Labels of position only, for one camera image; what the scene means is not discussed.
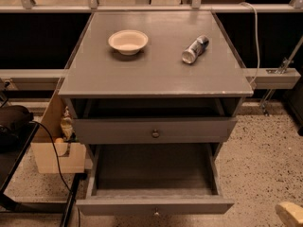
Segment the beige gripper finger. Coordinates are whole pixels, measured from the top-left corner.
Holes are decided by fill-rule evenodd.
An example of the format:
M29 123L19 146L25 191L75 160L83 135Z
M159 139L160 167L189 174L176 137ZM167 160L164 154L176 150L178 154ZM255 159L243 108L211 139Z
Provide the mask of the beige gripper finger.
M276 205L276 213L287 227L303 227L303 207L283 201Z

